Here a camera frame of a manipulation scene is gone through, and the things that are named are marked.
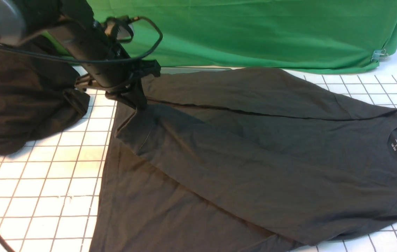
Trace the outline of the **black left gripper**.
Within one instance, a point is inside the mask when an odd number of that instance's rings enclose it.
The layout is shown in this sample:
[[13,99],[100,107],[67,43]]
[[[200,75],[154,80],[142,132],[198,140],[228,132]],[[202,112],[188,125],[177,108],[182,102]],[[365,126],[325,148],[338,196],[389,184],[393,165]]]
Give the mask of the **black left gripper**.
[[117,102],[134,110],[146,109],[141,78],[160,76],[161,67],[156,60],[130,58],[121,45],[113,42],[75,42],[74,58],[87,71],[77,78],[76,88],[114,92]]

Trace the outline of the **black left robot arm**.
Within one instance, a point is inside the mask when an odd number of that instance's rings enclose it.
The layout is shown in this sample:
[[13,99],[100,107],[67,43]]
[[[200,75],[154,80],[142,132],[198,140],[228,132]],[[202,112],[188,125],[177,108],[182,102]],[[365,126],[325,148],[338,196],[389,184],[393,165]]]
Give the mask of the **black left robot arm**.
[[[132,24],[147,21],[158,40],[141,56],[131,58],[122,47],[133,40]],[[50,56],[18,50],[24,42],[48,32],[71,56]],[[147,98],[141,79],[160,76],[160,64],[145,60],[163,39],[160,29],[145,16],[108,17],[96,21],[86,0],[0,0],[0,50],[40,59],[80,64],[87,74],[75,87],[103,90],[107,99],[144,110]]]

